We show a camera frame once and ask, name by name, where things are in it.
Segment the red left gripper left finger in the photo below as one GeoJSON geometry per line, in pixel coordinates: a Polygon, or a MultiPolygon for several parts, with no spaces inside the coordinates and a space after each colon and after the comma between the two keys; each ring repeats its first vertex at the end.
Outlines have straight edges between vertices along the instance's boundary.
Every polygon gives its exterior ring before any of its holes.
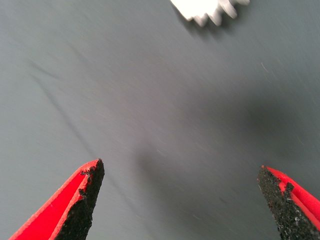
{"type": "Polygon", "coordinates": [[[10,239],[85,240],[104,175],[100,158],[79,167],[10,239]]]}

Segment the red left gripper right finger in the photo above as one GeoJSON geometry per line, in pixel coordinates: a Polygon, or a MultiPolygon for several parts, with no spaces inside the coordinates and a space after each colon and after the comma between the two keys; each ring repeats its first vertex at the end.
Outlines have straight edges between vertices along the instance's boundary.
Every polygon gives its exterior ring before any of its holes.
{"type": "Polygon", "coordinates": [[[261,166],[258,186],[282,240],[320,238],[320,201],[285,173],[261,166]]]}

